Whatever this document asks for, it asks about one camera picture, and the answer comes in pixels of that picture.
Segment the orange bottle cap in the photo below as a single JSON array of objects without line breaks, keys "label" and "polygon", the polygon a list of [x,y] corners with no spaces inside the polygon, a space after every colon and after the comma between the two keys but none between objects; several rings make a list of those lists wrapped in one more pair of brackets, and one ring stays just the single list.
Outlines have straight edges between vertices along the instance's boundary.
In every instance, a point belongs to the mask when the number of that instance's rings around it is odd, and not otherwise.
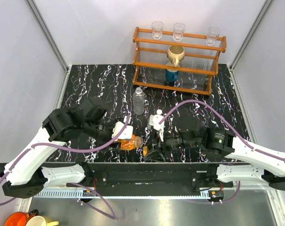
[{"label": "orange bottle cap", "polygon": [[147,147],[147,146],[144,146],[144,147],[143,147],[143,156],[146,157],[146,156],[148,155],[148,153],[149,153],[148,147]]}]

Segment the orange juice bottle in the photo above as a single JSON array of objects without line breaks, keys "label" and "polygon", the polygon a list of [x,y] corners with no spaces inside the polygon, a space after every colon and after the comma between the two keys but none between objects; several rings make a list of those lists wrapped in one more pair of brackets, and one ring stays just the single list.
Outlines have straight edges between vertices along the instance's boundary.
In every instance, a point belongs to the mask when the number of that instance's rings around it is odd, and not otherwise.
[{"label": "orange juice bottle", "polygon": [[120,149],[125,151],[131,151],[135,148],[141,148],[143,145],[143,138],[140,136],[132,135],[131,140],[117,140],[118,143],[121,143]]}]

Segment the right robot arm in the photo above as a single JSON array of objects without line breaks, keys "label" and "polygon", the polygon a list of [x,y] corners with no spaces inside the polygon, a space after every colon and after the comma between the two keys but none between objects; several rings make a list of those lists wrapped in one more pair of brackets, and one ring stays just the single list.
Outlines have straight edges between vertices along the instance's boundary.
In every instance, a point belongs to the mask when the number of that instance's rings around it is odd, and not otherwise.
[{"label": "right robot arm", "polygon": [[148,128],[157,131],[151,147],[143,148],[145,161],[166,162],[173,151],[198,148],[209,161],[224,158],[243,161],[243,165],[218,164],[205,175],[209,186],[232,181],[262,182],[285,191],[285,152],[249,142],[231,130],[205,127],[191,116],[176,121],[175,129],[164,131],[161,115],[151,115]]}]

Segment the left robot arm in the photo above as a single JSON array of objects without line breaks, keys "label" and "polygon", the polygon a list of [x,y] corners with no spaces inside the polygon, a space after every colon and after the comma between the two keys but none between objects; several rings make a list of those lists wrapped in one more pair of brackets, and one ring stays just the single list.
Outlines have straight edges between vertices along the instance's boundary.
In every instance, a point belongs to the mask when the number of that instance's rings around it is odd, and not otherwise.
[{"label": "left robot arm", "polygon": [[93,173],[85,163],[70,167],[47,168],[42,164],[57,150],[81,134],[96,139],[95,151],[112,143],[117,123],[104,118],[108,104],[99,97],[88,97],[81,104],[53,110],[43,121],[38,133],[11,162],[0,163],[0,185],[5,196],[30,198],[48,186],[80,183],[89,186]]}]

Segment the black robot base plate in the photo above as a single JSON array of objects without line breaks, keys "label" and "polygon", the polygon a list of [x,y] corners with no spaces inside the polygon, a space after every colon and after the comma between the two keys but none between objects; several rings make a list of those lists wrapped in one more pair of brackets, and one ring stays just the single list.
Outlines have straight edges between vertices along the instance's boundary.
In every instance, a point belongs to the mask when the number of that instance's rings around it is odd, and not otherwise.
[{"label": "black robot base plate", "polygon": [[84,163],[79,183],[102,196],[192,196],[206,188],[232,188],[217,179],[216,163]]}]

